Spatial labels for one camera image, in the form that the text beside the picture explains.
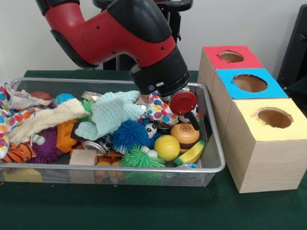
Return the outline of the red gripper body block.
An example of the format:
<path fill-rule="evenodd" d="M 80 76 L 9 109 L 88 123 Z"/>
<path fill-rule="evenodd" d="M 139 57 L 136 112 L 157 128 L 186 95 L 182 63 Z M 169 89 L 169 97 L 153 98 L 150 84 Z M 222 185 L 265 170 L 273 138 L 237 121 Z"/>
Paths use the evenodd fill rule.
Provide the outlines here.
<path fill-rule="evenodd" d="M 196 96 L 189 90 L 180 90 L 170 96 L 169 107 L 178 116 L 191 112 L 196 105 Z"/>

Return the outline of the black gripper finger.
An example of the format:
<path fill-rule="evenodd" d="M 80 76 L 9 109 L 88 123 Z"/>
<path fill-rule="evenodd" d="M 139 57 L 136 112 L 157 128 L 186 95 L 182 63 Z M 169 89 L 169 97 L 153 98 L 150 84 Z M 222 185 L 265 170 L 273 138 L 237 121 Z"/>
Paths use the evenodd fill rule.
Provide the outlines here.
<path fill-rule="evenodd" d="M 199 124 L 197 118 L 195 117 L 195 115 L 193 114 L 193 112 L 188 113 L 188 119 L 189 119 L 190 123 L 192 124 L 192 126 L 194 127 L 194 129 L 199 131 L 200 130 L 200 124 Z"/>

